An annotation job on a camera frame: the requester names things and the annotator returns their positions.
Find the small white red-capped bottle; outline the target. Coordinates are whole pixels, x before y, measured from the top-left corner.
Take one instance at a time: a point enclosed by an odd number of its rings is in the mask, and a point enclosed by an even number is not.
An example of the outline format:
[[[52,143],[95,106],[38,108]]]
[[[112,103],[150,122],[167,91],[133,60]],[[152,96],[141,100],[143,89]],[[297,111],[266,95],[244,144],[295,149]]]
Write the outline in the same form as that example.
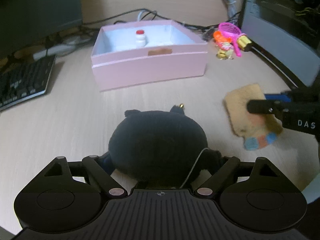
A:
[[[137,48],[143,48],[147,45],[148,39],[145,34],[145,31],[142,29],[139,29],[136,31],[136,46]]]

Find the orange toy piece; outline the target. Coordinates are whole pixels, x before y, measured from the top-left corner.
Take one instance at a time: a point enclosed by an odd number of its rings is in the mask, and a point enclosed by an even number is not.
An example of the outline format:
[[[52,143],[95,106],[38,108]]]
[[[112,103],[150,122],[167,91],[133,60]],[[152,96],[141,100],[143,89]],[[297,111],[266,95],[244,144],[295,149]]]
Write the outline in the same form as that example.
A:
[[[232,39],[230,37],[229,38],[224,37],[220,31],[215,31],[213,33],[213,39],[215,43],[224,43],[224,42],[232,43]]]

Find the tan plush paw toy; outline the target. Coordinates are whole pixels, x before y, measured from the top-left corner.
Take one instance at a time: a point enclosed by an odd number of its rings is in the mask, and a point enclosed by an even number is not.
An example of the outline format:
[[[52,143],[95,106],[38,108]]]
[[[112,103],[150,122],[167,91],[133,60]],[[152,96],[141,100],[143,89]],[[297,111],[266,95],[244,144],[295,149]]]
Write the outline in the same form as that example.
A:
[[[252,114],[247,110],[249,100],[264,100],[257,83],[228,92],[224,104],[235,135],[244,139],[244,148],[255,151],[273,144],[283,131],[273,115]]]

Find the pink toy net scoop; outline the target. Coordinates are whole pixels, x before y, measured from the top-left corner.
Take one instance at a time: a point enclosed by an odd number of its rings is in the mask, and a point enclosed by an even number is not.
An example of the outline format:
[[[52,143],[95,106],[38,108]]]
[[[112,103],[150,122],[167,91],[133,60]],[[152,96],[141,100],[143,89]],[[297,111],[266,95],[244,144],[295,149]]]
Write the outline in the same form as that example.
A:
[[[234,24],[229,22],[223,22],[219,24],[219,31],[226,38],[231,38],[233,42],[234,51],[237,57],[241,57],[241,52],[237,44],[241,30]]]

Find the white power strip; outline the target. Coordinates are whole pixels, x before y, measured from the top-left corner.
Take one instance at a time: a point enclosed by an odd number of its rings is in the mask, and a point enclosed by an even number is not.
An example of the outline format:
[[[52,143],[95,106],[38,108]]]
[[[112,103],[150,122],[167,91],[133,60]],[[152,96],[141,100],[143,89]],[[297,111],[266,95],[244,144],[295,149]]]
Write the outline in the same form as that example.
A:
[[[61,44],[57,44],[48,49],[43,49],[39,52],[34,53],[33,59],[37,61],[45,56],[67,55],[69,53],[76,51],[80,47],[87,45],[90,41],[91,41],[91,38],[89,36],[79,36],[79,35],[72,36],[63,40]]]

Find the black plush cat toy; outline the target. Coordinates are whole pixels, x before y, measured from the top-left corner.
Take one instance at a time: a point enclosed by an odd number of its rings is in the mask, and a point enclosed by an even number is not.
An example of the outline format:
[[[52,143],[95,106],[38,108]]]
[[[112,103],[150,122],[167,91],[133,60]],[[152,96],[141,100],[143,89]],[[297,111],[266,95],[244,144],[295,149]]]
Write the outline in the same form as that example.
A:
[[[100,166],[108,174],[118,170],[151,187],[182,188],[202,170],[217,172],[223,157],[208,147],[202,127],[173,106],[168,112],[127,110]]]

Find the brown wrapped candy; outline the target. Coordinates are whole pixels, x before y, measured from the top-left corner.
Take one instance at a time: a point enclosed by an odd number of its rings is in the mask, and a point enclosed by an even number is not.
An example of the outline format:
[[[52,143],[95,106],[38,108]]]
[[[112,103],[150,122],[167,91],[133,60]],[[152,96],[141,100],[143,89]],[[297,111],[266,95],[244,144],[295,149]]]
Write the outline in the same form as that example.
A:
[[[206,30],[201,36],[202,39],[206,42],[209,42],[213,38],[214,31],[215,31],[215,28],[210,28]]]

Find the small yellow toy figures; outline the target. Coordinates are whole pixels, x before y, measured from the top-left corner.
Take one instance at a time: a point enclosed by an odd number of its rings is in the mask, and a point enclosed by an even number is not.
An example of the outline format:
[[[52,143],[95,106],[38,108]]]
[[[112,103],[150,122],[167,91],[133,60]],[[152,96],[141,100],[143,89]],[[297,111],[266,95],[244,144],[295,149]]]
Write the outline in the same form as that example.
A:
[[[234,47],[229,42],[218,42],[217,43],[217,54],[216,57],[220,60],[233,60]]]

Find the yellow toy cupcake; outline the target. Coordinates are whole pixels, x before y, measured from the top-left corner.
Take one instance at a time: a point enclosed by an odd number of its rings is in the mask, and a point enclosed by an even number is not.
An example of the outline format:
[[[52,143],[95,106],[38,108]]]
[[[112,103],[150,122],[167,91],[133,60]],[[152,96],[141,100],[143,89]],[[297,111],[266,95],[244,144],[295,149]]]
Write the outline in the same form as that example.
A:
[[[252,48],[252,41],[244,33],[238,36],[237,44],[242,51],[250,51]]]

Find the pink cardboard box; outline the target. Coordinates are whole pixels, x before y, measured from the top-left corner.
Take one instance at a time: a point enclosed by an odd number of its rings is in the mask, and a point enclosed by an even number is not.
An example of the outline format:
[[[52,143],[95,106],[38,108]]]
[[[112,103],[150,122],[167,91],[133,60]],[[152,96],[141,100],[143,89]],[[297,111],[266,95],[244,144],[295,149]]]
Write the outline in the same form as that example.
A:
[[[136,31],[148,39],[136,46]],[[172,20],[139,21],[100,28],[94,44],[92,72],[100,91],[145,83],[203,76],[208,43]]]

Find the black computer case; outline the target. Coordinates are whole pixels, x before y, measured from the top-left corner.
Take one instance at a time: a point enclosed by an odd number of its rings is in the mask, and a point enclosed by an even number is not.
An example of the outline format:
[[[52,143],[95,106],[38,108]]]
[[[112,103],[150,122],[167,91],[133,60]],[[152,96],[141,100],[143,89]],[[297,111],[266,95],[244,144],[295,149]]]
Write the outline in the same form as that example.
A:
[[[296,87],[319,76],[319,0],[244,0],[241,30]]]

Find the dark monitor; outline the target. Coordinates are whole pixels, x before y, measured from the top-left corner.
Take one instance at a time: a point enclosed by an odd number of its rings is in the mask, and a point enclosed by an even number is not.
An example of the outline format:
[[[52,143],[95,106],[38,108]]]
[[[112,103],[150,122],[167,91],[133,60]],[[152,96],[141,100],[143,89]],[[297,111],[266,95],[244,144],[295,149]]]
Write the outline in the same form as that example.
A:
[[[1,0],[1,57],[81,24],[81,0]]]

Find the black keyboard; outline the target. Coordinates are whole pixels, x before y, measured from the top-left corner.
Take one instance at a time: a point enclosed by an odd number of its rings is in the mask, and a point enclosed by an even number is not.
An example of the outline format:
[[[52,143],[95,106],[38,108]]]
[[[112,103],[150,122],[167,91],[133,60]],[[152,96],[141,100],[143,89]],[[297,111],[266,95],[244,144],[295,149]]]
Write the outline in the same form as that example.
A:
[[[1,72],[1,111],[46,93],[56,55]]]

